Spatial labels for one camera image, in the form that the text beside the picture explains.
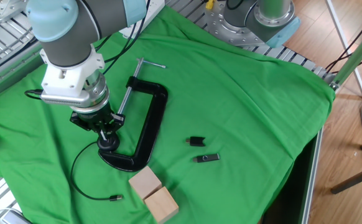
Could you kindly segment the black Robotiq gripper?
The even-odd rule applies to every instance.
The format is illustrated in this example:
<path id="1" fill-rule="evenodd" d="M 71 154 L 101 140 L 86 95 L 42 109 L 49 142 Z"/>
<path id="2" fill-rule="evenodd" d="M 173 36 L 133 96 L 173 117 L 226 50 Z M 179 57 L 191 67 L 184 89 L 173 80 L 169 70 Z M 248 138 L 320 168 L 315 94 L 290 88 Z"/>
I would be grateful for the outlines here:
<path id="1" fill-rule="evenodd" d="M 101 109 L 92 113 L 77 113 L 73 111 L 70 121 L 87 131 L 94 131 L 101 139 L 106 139 L 122 128 L 125 116 L 113 113 L 110 103 L 107 103 Z"/>

